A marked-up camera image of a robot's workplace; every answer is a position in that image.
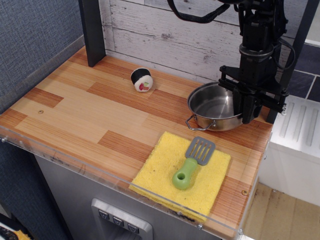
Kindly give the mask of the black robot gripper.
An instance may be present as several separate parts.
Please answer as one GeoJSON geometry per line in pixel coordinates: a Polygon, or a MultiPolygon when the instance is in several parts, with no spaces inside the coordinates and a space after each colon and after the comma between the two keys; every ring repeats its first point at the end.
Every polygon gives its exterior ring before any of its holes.
{"type": "Polygon", "coordinates": [[[242,123],[249,124],[257,118],[262,106],[278,113],[286,109],[287,90],[276,81],[281,67],[280,52],[272,51],[265,55],[241,54],[239,67],[221,66],[219,85],[232,91],[233,113],[242,114],[242,123]]]}

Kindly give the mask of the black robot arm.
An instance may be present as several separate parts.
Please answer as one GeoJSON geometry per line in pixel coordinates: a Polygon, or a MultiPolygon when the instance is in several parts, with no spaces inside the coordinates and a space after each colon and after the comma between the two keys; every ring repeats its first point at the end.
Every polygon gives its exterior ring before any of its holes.
{"type": "Polygon", "coordinates": [[[288,20],[282,0],[243,0],[233,3],[238,12],[242,43],[239,67],[220,67],[219,85],[232,91],[233,112],[248,124],[263,106],[281,113],[285,110],[287,89],[276,80],[288,20]]]}

